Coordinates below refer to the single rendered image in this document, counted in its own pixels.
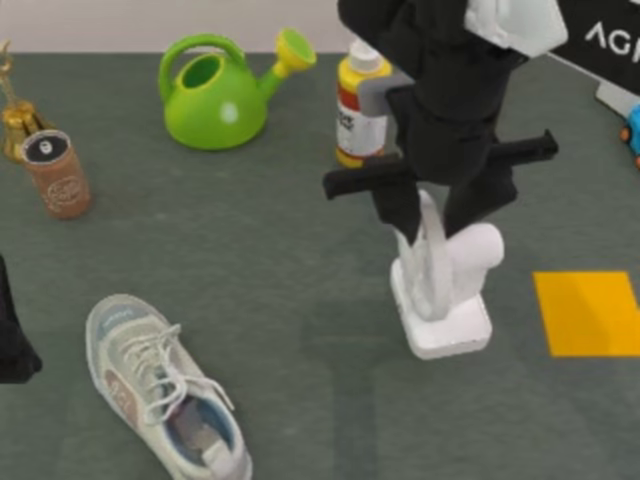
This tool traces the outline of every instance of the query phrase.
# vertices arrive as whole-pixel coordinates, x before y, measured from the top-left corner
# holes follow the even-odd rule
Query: green watering can
[[[171,67],[178,56],[203,46],[222,53],[194,58],[173,78]],[[256,78],[244,52],[226,37],[193,35],[173,44],[162,57],[158,75],[169,134],[200,150],[222,150],[251,140],[264,126],[269,99],[282,82],[316,63],[313,47],[290,28],[278,34],[276,55],[276,64]]]

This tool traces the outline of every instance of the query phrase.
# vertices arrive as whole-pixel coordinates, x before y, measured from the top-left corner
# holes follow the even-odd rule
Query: blue toy
[[[627,125],[620,132],[620,138],[633,151],[636,167],[640,169],[640,105],[631,110]]]

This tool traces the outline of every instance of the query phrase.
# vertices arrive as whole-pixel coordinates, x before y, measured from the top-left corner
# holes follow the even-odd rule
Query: watering can opening
[[[208,55],[193,62],[182,77],[185,88],[197,88],[211,82],[220,72],[221,61],[215,55]]]

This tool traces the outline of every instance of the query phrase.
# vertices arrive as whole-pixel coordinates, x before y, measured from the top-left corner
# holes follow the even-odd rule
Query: soda can
[[[71,219],[89,209],[89,184],[68,135],[59,130],[37,132],[25,140],[22,157],[53,217]]]

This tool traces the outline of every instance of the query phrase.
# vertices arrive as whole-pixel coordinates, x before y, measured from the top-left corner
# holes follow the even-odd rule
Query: gray table
[[[126,292],[183,324],[239,406],[257,479],[637,480],[638,361],[551,359],[531,275],[640,278],[640,175],[596,84],[546,59],[515,75],[503,139],[549,127],[562,153],[523,167],[521,200],[492,219],[507,242],[486,289],[492,343],[426,363],[407,348],[394,240],[368,196],[323,197],[337,60],[289,81],[258,140],[207,154],[165,134],[156,56],[16,59],[16,89],[72,137],[95,206],[52,220],[26,173],[0,162],[0,250],[45,361],[1,389],[3,479],[166,478],[85,364],[87,313]]]

